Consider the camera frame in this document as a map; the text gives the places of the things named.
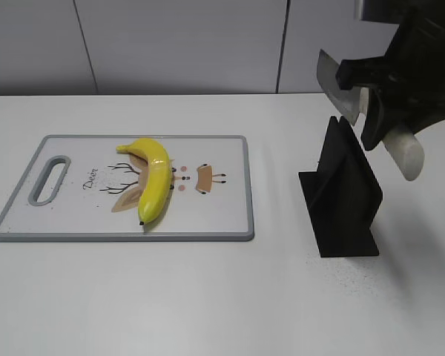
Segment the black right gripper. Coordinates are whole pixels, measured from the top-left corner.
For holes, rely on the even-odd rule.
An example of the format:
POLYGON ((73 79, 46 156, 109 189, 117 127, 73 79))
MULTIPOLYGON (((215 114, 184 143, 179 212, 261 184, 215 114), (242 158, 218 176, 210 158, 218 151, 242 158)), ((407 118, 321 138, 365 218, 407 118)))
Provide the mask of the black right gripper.
POLYGON ((445 7, 418 7, 396 30, 384 56, 344 59, 341 90, 369 89, 361 142, 373 150, 398 124, 423 130, 445 120, 445 7))

